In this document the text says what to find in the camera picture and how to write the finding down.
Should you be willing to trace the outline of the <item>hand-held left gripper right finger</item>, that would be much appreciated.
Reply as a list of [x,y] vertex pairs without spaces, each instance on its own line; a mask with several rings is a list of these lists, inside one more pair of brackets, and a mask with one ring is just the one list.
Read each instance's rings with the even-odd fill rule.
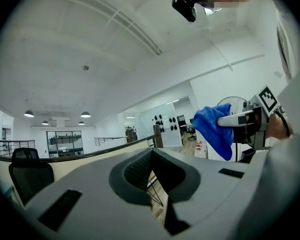
[[159,227],[153,240],[240,240],[240,220],[259,184],[267,151],[257,151],[250,163],[229,162],[183,155],[160,148],[159,152],[194,167],[200,184],[191,198],[174,203],[176,217],[188,228],[171,235]]

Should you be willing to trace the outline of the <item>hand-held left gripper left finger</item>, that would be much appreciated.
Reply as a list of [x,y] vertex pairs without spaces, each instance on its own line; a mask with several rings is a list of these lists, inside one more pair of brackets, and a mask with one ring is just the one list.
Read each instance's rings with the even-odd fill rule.
[[117,164],[151,152],[142,148],[79,166],[27,203],[28,219],[49,240],[169,239],[150,204],[128,203],[110,185]]

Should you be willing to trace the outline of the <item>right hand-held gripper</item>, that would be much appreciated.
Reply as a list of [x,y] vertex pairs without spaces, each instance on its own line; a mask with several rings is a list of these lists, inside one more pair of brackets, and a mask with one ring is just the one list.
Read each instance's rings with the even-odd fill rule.
[[245,100],[239,111],[240,113],[218,118],[217,125],[233,128],[235,143],[247,144],[253,149],[267,149],[266,138],[270,116],[286,114],[268,85],[251,99]]

